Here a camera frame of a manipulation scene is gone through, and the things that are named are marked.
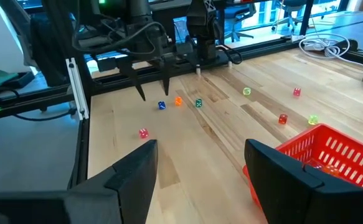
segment wooden tabletop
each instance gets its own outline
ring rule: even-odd
[[[160,82],[92,98],[88,176],[140,146],[147,128],[159,144],[158,178],[147,223],[266,223],[242,174],[247,138],[275,147],[321,123],[363,142],[363,69],[316,60],[298,49],[174,77],[169,96]],[[252,89],[243,96],[245,87]],[[294,88],[301,96],[293,96]],[[182,106],[174,99],[181,96]],[[196,108],[197,98],[203,107]],[[158,101],[167,108],[158,110]],[[286,125],[278,124],[281,113]]]

